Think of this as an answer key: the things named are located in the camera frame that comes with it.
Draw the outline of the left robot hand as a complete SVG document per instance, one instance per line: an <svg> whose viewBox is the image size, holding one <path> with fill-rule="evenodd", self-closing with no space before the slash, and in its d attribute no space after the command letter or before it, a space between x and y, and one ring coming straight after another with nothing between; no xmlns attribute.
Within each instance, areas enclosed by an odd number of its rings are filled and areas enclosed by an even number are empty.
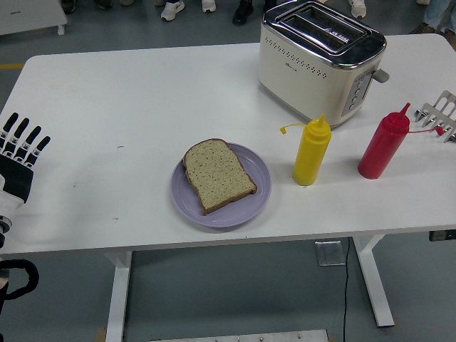
<svg viewBox="0 0 456 342"><path fill-rule="evenodd" d="M22 139L29 119L18 119L19 114L12 113L1 129L1 223L6 226L11 225L15 211L27 202L33 181L33 166L51 141L46 136L33 146L41 132L40 126L33 128Z"/></svg>

